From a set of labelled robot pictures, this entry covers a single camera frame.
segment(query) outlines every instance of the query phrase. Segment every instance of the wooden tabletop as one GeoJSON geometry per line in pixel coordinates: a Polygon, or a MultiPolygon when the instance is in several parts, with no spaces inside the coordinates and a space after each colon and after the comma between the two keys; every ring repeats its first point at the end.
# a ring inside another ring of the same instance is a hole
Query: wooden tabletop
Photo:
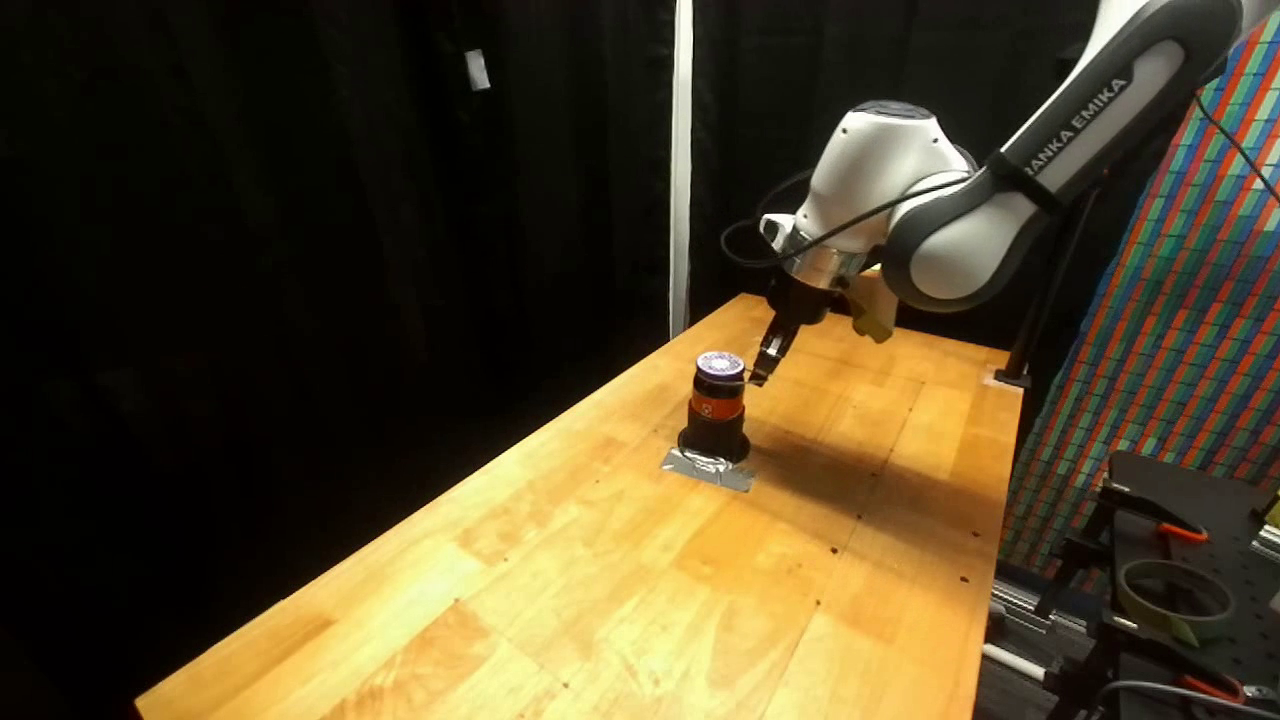
{"type": "Polygon", "coordinates": [[[750,487],[665,470],[737,296],[147,689],[144,717],[971,717],[1018,392],[1001,351],[802,326],[750,487]]]}

